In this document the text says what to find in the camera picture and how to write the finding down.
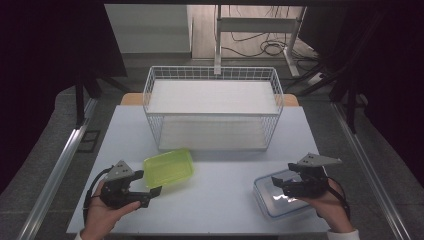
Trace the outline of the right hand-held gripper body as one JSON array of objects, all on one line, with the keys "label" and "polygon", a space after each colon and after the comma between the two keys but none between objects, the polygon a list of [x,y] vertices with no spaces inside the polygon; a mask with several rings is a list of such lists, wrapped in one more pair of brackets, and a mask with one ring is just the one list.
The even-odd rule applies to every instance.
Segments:
[{"label": "right hand-held gripper body", "polygon": [[294,182],[284,180],[289,186],[283,190],[283,193],[290,198],[307,197],[316,198],[323,195],[329,186],[328,176],[324,167],[326,165],[341,164],[339,158],[332,158],[313,153],[306,154],[297,163],[304,167],[302,173],[297,173],[301,181]]}]

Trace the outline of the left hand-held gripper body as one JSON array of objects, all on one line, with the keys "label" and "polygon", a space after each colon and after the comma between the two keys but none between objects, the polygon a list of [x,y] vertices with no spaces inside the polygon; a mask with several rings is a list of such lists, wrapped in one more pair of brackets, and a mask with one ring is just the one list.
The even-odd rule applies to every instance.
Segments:
[{"label": "left hand-held gripper body", "polygon": [[126,177],[133,171],[123,160],[118,161],[104,177],[100,199],[110,208],[119,209],[132,202],[140,202],[141,208],[147,208],[149,201],[141,202],[143,192],[130,192]]}]

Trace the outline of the clear container with blue-rimmed lid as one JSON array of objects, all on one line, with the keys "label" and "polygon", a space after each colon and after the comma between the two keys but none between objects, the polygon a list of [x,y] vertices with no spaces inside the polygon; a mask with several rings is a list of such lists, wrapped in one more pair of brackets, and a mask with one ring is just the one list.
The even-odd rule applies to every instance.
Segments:
[{"label": "clear container with blue-rimmed lid", "polygon": [[255,179],[254,196],[265,217],[269,220],[278,220],[312,209],[308,203],[286,196],[280,187],[273,184],[273,177],[289,182],[301,181],[301,177],[297,173],[288,169]]}]

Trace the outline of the green plastic container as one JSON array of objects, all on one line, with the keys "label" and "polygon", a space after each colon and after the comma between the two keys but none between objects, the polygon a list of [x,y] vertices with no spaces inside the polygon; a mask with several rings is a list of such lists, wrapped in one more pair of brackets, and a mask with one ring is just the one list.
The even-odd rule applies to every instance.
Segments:
[{"label": "green plastic container", "polygon": [[194,173],[191,153],[185,148],[145,159],[143,170],[150,189],[184,181]]}]

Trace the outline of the white wire shelf rack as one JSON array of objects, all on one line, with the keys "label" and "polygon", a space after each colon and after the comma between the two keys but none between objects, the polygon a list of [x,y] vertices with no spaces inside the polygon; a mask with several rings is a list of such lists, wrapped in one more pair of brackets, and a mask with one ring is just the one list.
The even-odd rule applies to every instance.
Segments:
[{"label": "white wire shelf rack", "polygon": [[153,66],[143,107],[160,150],[265,150],[284,99],[273,67]]}]

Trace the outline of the person's left hand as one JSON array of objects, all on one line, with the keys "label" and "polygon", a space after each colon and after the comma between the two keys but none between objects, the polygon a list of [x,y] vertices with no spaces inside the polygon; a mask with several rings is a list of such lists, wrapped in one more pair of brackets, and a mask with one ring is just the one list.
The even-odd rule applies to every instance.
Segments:
[{"label": "person's left hand", "polygon": [[83,240],[103,240],[125,215],[136,211],[141,203],[132,202],[119,209],[112,209],[100,199],[104,182],[100,181],[94,195],[90,198],[84,228],[80,230]]}]

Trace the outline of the person's right hand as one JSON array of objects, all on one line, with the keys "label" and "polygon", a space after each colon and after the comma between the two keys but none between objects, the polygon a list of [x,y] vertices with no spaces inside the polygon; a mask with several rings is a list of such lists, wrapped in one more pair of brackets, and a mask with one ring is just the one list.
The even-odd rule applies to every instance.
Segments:
[{"label": "person's right hand", "polygon": [[302,198],[327,222],[334,233],[350,233],[355,230],[340,200],[327,191],[319,198]]}]

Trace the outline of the tan wooden table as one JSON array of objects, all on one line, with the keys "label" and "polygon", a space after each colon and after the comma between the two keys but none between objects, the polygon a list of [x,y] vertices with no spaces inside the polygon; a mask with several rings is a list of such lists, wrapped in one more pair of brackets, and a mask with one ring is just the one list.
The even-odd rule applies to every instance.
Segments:
[{"label": "tan wooden table", "polygon": [[[284,94],[283,100],[285,105],[288,107],[299,106],[298,99],[293,94]],[[143,104],[142,93],[126,93],[121,100],[121,105],[142,105],[142,104]]]}]

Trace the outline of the black stand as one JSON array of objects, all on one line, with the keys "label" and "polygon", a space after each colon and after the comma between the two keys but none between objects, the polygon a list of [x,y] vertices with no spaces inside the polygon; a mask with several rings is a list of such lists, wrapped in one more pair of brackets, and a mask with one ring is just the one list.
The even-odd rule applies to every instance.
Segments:
[{"label": "black stand", "polygon": [[353,65],[350,62],[347,62],[341,68],[329,71],[325,70],[325,65],[323,63],[320,63],[317,60],[315,60],[315,62],[316,65],[311,69],[306,70],[303,75],[293,76],[292,78],[284,78],[284,81],[289,81],[289,84],[285,85],[283,89],[288,91],[296,84],[299,84],[302,81],[310,80],[313,76],[323,73],[324,77],[320,81],[312,84],[307,88],[294,92],[294,95],[306,96],[324,86],[335,83],[334,87],[329,93],[329,99],[331,102],[339,102],[344,96],[347,96],[347,103],[345,104],[345,122],[350,131],[355,134],[357,82],[353,76]]},{"label": "black stand", "polygon": [[75,100],[76,100],[76,128],[79,129],[84,120],[86,119],[86,114],[88,111],[85,109],[84,105],[84,91],[87,91],[88,95],[91,98],[98,99],[101,97],[102,90],[100,88],[98,79],[103,80],[107,84],[121,90],[123,93],[129,93],[130,88],[126,87],[122,83],[113,79],[110,76],[100,72],[96,69],[88,69],[82,72],[79,72],[75,77]]}]

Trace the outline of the white power strip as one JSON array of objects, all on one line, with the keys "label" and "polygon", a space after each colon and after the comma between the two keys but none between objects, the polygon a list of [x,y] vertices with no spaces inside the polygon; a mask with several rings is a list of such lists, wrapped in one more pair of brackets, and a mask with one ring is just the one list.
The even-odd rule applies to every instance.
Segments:
[{"label": "white power strip", "polygon": [[318,82],[320,82],[323,78],[325,77],[325,75],[321,72],[318,72],[317,74],[315,74],[313,77],[311,77],[307,83],[312,86]]}]

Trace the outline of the dark curtain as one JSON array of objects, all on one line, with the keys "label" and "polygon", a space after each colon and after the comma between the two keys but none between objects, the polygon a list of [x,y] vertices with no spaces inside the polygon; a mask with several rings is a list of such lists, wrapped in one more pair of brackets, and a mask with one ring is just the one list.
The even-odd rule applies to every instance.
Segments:
[{"label": "dark curtain", "polygon": [[330,72],[351,58],[374,13],[385,12],[353,75],[365,114],[424,187],[424,0],[368,6],[310,6],[300,39]]},{"label": "dark curtain", "polygon": [[0,194],[85,77],[126,74],[103,0],[0,0]]}]

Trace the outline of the white cabinet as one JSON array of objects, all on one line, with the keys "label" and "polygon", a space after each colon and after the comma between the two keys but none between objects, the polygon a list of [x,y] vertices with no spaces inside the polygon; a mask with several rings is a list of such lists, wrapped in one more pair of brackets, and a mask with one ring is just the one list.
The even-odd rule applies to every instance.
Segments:
[{"label": "white cabinet", "polygon": [[190,53],[192,18],[187,5],[106,4],[121,53]]}]

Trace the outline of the aluminium rail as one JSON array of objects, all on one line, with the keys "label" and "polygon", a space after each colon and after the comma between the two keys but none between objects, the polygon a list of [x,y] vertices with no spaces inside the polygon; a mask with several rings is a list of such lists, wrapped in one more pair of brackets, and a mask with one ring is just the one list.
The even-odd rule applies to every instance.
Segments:
[{"label": "aluminium rail", "polygon": [[335,112],[335,115],[338,119],[338,122],[341,125],[341,128],[351,146],[351,149],[361,166],[364,175],[370,184],[375,198],[385,216],[396,240],[412,240],[411,236],[406,229],[404,221],[402,220],[399,211],[397,210],[395,204],[387,193],[385,187],[383,186],[381,180],[377,176],[377,173],[372,166],[370,159],[365,152],[359,138],[355,133],[352,132],[348,126],[345,118],[346,115],[342,107],[337,103],[331,103],[331,108]]},{"label": "aluminium rail", "polygon": [[83,108],[83,120],[79,128],[74,128],[39,194],[32,210],[30,211],[17,240],[34,240],[43,220],[50,208],[59,186],[70,166],[72,158],[86,132],[98,101],[90,98]]}]

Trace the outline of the black square floor frame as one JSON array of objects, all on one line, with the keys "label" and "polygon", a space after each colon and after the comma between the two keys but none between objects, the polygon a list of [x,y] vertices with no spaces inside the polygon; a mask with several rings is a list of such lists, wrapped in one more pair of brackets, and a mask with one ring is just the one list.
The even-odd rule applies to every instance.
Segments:
[{"label": "black square floor frame", "polygon": [[77,148],[78,153],[93,153],[100,137],[100,130],[86,131]]}]

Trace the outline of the white desk frame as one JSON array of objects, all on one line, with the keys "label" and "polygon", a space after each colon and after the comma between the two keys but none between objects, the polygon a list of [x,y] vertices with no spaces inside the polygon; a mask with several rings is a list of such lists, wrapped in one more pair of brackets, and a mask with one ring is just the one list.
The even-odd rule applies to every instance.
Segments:
[{"label": "white desk frame", "polygon": [[298,68],[293,60],[293,49],[298,37],[306,8],[301,7],[294,18],[279,17],[223,17],[222,6],[215,7],[215,53],[214,53],[214,73],[220,74],[222,65],[222,45],[221,35],[223,33],[279,33],[288,34],[289,41],[282,48],[283,55],[293,77],[299,76]]}]

